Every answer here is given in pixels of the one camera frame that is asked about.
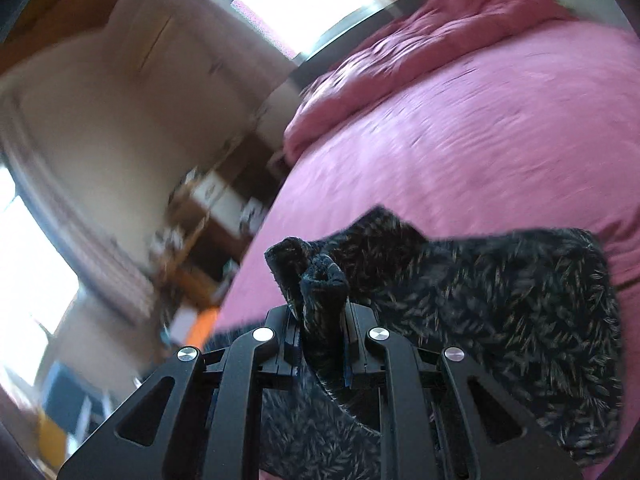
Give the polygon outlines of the white drawer cabinet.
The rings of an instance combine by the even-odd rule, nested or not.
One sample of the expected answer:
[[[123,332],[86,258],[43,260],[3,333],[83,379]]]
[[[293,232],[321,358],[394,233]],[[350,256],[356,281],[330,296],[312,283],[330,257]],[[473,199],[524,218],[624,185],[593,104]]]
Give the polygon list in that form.
[[[240,236],[241,214],[246,200],[215,171],[196,179],[191,196],[210,218],[233,236]]]

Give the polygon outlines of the red quilted duvet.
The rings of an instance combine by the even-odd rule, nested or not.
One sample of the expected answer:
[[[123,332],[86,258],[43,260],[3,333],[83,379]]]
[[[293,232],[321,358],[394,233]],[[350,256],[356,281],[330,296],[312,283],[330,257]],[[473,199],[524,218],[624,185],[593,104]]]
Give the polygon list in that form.
[[[541,24],[573,18],[555,0],[426,0],[307,88],[283,135],[285,159],[295,164],[314,141],[416,78]]]

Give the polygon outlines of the pink bed sheet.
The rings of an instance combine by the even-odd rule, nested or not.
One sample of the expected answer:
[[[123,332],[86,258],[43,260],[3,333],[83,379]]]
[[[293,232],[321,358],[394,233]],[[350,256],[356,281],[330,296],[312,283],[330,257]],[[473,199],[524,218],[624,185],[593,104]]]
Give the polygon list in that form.
[[[384,206],[429,237],[572,226],[603,245],[623,315],[625,411],[639,417],[639,40],[553,21],[465,55],[352,116],[297,159],[217,330],[282,304],[265,251]]]

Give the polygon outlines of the dark bed headboard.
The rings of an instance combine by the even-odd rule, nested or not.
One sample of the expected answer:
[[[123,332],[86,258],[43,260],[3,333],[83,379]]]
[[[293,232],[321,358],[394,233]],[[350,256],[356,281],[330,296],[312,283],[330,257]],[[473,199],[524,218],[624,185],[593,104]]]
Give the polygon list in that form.
[[[392,21],[406,18],[416,12],[426,0],[396,0],[367,18],[358,18],[334,39],[314,52],[288,77],[299,90],[314,82],[341,58],[349,55],[364,40]]]

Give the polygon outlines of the wooden desk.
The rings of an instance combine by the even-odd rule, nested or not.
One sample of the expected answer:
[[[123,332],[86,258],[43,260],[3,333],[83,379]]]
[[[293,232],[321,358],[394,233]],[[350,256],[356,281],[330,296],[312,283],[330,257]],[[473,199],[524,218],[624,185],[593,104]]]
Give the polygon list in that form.
[[[241,234],[230,234],[195,203],[191,193],[196,179],[172,192],[166,226],[155,233],[149,253],[156,287],[205,310],[221,305],[231,281],[226,266],[241,261],[246,243]]]

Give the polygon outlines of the dark leaf-patterned pants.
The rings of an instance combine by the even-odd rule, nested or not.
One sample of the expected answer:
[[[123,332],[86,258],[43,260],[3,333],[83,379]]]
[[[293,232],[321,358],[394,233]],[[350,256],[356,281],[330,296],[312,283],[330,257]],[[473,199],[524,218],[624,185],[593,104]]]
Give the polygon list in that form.
[[[377,206],[325,237],[280,238],[265,262],[304,345],[292,388],[262,396],[267,474],[381,474],[375,397],[344,382],[338,320],[350,303],[421,349],[463,350],[580,468],[615,457],[634,426],[623,306],[593,229],[429,237]]]

